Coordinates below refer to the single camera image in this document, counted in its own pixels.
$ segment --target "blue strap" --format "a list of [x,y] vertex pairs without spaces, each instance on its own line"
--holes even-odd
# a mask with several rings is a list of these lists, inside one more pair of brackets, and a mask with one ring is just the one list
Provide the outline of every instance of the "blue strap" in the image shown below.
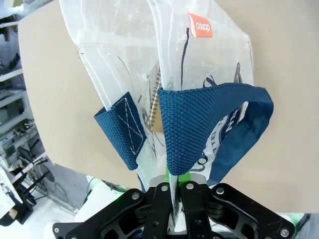
[[201,157],[220,119],[249,102],[245,117],[222,141],[212,164],[210,183],[220,181],[258,141],[274,104],[264,88],[241,83],[185,91],[160,89],[167,166],[172,175],[189,171]]
[[137,169],[136,158],[146,135],[131,94],[123,95],[109,111],[102,108],[94,118],[127,167]]

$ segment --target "screw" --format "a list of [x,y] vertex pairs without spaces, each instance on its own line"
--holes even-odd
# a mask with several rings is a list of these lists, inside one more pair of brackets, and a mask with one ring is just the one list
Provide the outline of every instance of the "screw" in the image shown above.
[[194,188],[194,185],[192,185],[191,183],[188,183],[188,184],[186,185],[186,188],[189,189],[189,190],[191,190],[191,189]]
[[133,200],[136,200],[136,199],[138,199],[140,197],[140,194],[139,193],[134,193],[133,195],[132,195],[132,199]]
[[168,190],[168,186],[166,186],[166,185],[162,186],[161,190],[162,190],[163,192],[167,191],[167,190]]
[[280,231],[280,235],[284,238],[286,238],[287,236],[289,236],[289,231],[288,229],[284,228]]
[[224,193],[224,189],[223,188],[217,188],[216,189],[216,193],[217,194],[223,194]]

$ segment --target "plastic bag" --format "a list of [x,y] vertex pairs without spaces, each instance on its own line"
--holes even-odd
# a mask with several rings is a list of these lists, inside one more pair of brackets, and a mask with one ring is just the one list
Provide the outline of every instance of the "plastic bag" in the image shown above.
[[[159,83],[174,91],[225,82],[253,85],[250,39],[213,0],[60,0],[60,5],[105,109],[126,92],[138,107],[147,139],[137,172],[146,190],[166,168],[164,134],[152,128]],[[196,21],[198,16],[208,24]],[[209,37],[196,35],[196,28]],[[247,103],[220,120],[191,172],[208,180],[222,138],[246,108]]]

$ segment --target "spiral binding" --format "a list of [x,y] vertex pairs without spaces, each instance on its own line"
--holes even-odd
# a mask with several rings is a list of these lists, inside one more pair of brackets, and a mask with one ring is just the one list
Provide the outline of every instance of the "spiral binding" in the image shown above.
[[158,110],[158,104],[159,104],[159,95],[158,90],[161,88],[161,82],[160,82],[160,70],[158,71],[156,81],[155,81],[155,89],[153,90],[153,95],[151,99],[151,111],[150,111],[150,121],[151,126],[154,126],[156,113]]

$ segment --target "orange label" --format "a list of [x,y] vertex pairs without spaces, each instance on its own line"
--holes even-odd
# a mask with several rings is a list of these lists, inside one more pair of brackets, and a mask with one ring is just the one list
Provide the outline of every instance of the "orange label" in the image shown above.
[[191,22],[191,33],[194,37],[213,37],[213,29],[208,19],[192,13],[187,13]]

